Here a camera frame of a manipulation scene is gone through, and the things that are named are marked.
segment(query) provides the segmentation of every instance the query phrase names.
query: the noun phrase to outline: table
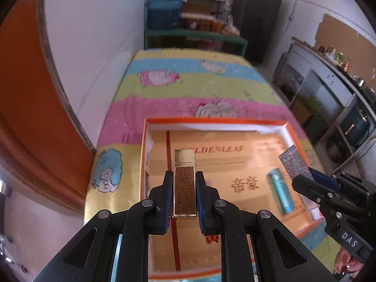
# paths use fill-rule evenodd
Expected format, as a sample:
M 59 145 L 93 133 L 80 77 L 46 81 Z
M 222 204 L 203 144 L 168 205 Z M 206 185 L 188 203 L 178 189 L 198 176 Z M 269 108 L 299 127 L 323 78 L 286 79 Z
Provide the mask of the table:
M 177 28 L 173 30 L 148 30 L 144 31 L 144 49 L 149 49 L 149 37 L 154 36 L 182 36 L 182 37 L 194 37 L 200 39 L 213 39 L 222 40 L 230 43 L 234 43 L 241 46 L 240 56 L 244 56 L 248 40 L 242 37 L 234 37 L 221 33 L 204 32 L 197 30 L 186 30 L 183 28 Z

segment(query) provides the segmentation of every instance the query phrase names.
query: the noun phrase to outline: brown label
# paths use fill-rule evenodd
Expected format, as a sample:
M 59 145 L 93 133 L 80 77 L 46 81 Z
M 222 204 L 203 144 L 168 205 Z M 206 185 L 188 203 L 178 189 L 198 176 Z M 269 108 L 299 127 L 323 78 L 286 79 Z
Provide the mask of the brown label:
M 174 178 L 174 216 L 196 215 L 194 167 L 176 166 Z

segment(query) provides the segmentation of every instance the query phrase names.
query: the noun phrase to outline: metal screw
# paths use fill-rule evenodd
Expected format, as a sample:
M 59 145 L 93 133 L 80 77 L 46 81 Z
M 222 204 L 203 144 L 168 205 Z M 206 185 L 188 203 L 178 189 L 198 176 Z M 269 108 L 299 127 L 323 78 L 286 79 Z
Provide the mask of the metal screw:
M 144 207 L 151 207 L 153 205 L 153 201 L 150 199 L 145 199 L 141 203 Z
M 109 215 L 110 215 L 110 212 L 108 212 L 107 210 L 102 210 L 98 213 L 99 218 L 108 218 Z
M 214 203 L 217 207 L 224 207 L 225 205 L 227 205 L 227 202 L 223 199 L 218 199 L 215 201 Z
M 270 218 L 270 217 L 271 217 L 271 213 L 270 213 L 268 210 L 262 210 L 262 211 L 260 212 L 260 216 L 261 216 L 262 218 Z

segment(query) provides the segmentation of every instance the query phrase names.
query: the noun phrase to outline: cardboard box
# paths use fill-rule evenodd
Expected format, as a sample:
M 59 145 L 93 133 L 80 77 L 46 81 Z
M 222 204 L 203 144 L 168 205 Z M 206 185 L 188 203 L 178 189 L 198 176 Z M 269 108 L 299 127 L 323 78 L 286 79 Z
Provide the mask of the cardboard box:
M 293 233 L 302 235 L 315 223 L 291 187 L 278 156 L 295 144 L 306 162 L 292 127 L 287 122 L 241 119 L 147 119 L 142 141 L 140 198 L 162 184 L 172 168 L 174 149 L 194 149 L 196 170 L 222 199 L 244 211 L 270 210 Z M 280 168 L 295 209 L 283 215 L 273 195 L 268 173 Z M 172 220 L 166 236 L 152 236 L 150 279 L 196 278 L 219 273 L 220 237 L 203 236 L 197 218 Z

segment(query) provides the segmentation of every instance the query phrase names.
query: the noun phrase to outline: blue stripe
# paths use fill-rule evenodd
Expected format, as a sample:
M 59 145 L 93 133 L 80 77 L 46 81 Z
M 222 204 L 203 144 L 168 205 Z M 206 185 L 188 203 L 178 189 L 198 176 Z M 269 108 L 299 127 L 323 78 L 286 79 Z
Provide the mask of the blue stripe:
M 169 70 L 171 72 L 183 73 L 209 73 L 201 66 L 202 59 L 184 59 L 184 58 L 153 58 L 138 59 L 132 61 L 129 65 L 126 75 L 137 74 L 147 70 Z M 232 63 L 214 62 L 226 69 L 220 76 L 243 78 L 267 84 L 264 77 L 253 67 L 245 67 Z

